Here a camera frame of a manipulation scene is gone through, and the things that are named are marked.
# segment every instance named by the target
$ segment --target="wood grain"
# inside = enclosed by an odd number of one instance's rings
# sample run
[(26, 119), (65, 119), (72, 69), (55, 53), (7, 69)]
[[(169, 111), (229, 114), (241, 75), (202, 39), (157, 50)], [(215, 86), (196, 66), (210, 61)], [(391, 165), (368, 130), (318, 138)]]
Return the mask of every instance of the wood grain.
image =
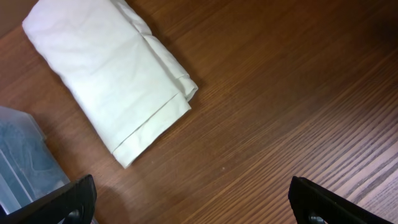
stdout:
[(0, 104), (31, 113), (100, 223), (295, 223), (303, 176), (398, 223), (398, 4), (129, 4), (198, 83), (192, 110), (124, 170), (21, 27), (0, 40)]

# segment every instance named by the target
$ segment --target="white cloth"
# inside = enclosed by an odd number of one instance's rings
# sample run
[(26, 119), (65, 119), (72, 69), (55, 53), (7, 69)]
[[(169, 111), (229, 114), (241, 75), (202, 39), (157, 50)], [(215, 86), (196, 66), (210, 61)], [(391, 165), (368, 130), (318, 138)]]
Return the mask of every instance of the white cloth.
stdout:
[(22, 26), (125, 168), (190, 109), (196, 84), (124, 0), (39, 0)]

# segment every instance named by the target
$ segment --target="wooden table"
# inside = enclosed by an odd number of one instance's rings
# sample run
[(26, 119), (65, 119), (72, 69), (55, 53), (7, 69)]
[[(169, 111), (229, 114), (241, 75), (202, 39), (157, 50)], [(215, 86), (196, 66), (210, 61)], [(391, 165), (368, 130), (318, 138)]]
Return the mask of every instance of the wooden table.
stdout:
[(129, 4), (200, 89), (126, 170), (21, 26), (0, 39), (0, 105), (93, 174), (100, 223), (295, 223), (293, 175), (398, 222), (398, 3)]

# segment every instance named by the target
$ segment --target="folded cloth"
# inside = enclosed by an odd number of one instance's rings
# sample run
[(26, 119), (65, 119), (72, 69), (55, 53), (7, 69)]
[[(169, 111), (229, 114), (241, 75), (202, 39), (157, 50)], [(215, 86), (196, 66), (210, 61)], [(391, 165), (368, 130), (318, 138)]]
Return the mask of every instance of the folded cloth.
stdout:
[(39, 0), (22, 26), (125, 168), (190, 109), (198, 87), (124, 0)]

